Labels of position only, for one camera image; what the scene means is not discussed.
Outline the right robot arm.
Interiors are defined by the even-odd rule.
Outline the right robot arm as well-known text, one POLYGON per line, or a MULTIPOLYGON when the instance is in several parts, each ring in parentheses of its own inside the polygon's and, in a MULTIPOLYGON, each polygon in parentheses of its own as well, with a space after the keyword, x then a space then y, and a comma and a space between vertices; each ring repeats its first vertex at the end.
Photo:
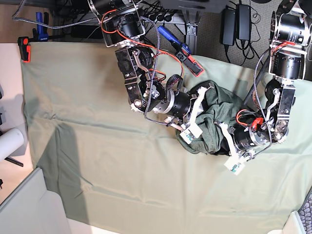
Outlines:
POLYGON ((88 5, 99 21, 106 46, 117 47, 117 64, 131 109, 145 116, 150 111, 165 114, 162 124, 181 132, 196 130, 196 117, 208 89, 200 88, 198 94, 191 95, 183 87, 182 74, 159 78, 156 69, 159 56, 169 55, 198 77, 203 69, 191 54, 162 26, 155 27, 157 42, 164 36, 176 49, 175 54, 141 42, 146 33, 143 23, 149 18, 140 13, 134 0, 90 0, 88 5))

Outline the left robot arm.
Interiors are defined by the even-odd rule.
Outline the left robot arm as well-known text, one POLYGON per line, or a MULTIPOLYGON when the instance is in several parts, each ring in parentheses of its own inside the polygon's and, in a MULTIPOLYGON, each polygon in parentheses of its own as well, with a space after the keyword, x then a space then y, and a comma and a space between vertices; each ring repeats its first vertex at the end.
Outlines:
POLYGON ((265 87, 266 105, 263 107, 257 85, 264 69, 255 71, 253 87, 244 99, 254 98, 257 111, 241 109, 236 113, 236 125, 216 124, 224 135, 219 155, 250 160, 258 153, 255 147, 266 143, 282 143, 287 138, 290 111, 295 102, 294 81, 305 77, 306 59, 312 44, 312 2, 284 0, 272 13, 270 45, 265 51, 272 80, 265 87))

